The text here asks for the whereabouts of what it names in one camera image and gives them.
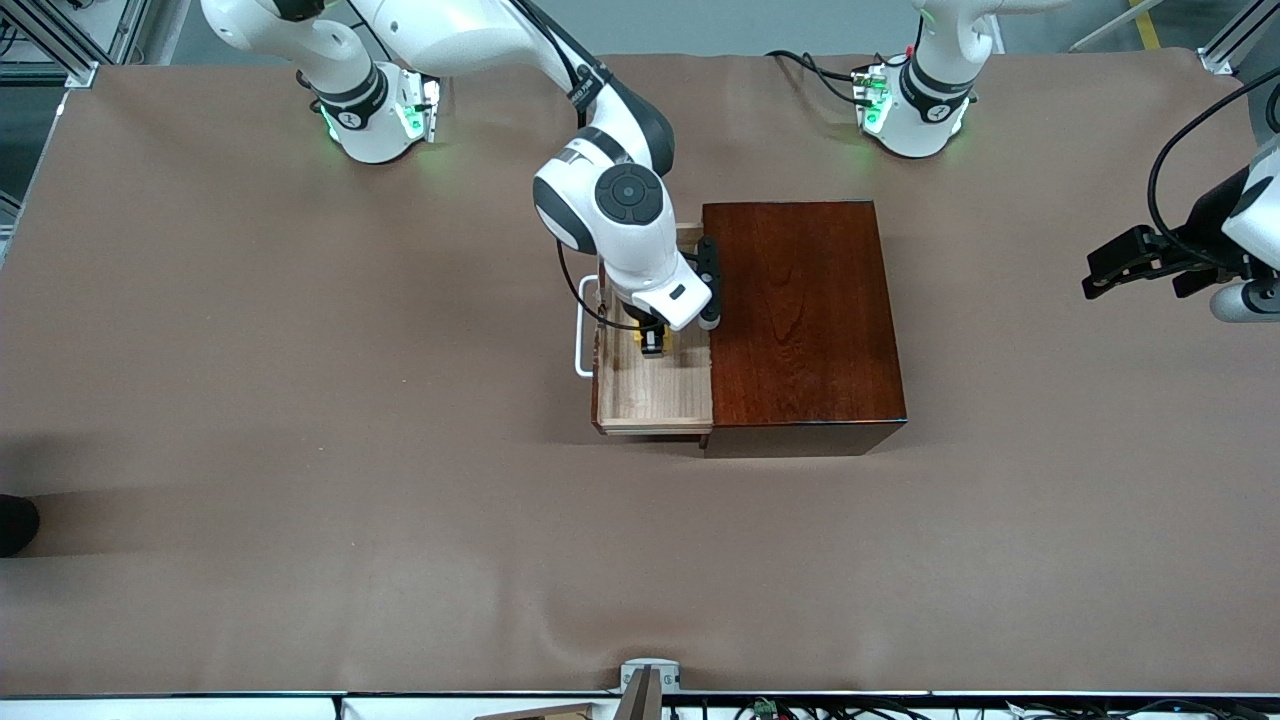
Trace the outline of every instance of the gray floor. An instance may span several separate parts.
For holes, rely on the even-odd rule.
[[[687,53],[759,55],[774,49],[817,55],[896,51],[915,32],[906,0],[543,0],[570,32],[600,54]],[[1204,45],[1243,5],[1243,0],[1166,0],[1152,12],[1162,46]],[[1001,19],[1009,53],[1061,53],[1075,40],[1128,8],[1125,0],[1075,0],[1038,15]],[[353,23],[346,5],[329,17]],[[366,44],[376,54],[367,31]],[[1280,64],[1280,24],[1240,68],[1251,79]],[[205,23],[200,0],[156,0],[143,41],[146,55],[173,64],[278,64],[283,60],[239,53]],[[1134,24],[1089,47],[1094,53],[1142,50]],[[1251,99],[1258,140],[1265,92]],[[0,188],[22,196],[52,122],[59,91],[0,87]]]

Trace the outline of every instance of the table surface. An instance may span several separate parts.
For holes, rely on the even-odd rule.
[[[287,68],[102,68],[0,273],[0,488],[45,516],[0,564],[0,692],[591,688],[632,656],[692,688],[1277,689],[1280,336],[1079,288],[1234,81],[995,58],[909,161],[794,65],[612,65],[680,133],[681,220],[876,200],[906,428],[768,461],[599,437],[529,196],[572,113],[532,70],[451,81],[442,142],[361,167]],[[1252,152],[1221,113],[1166,214]]]

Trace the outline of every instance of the wooden box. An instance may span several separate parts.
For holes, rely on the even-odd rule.
[[[861,455],[906,423],[870,201],[705,205],[681,246],[704,231],[724,277],[719,327],[668,337],[660,359],[598,328],[602,433],[696,437],[709,457]],[[608,316],[627,322],[616,301]]]

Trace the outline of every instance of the brown table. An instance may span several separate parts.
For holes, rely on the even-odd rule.
[[[908,427],[817,460],[596,436],[529,196],[572,113],[531,70],[452,82],[442,142],[371,168],[289,69],[104,68],[0,273],[0,489],[46,518],[0,564],[0,692],[590,688],[636,655],[695,688],[1277,689],[1280,334],[1079,290],[1234,81],[996,58],[908,161],[795,67],[613,67],[680,133],[682,220],[876,200]],[[1167,213],[1252,151],[1215,118]]]

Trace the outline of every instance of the white handle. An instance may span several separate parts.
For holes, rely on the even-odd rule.
[[[585,293],[589,283],[599,284],[600,277],[586,275],[577,281],[577,296],[582,299],[582,302],[586,302]],[[595,373],[593,373],[590,368],[582,366],[582,336],[586,334],[582,328],[582,324],[586,322],[586,313],[584,311],[582,302],[577,304],[577,325],[575,327],[576,333],[573,337],[573,372],[577,373],[577,377],[580,378],[591,378],[595,377]]]

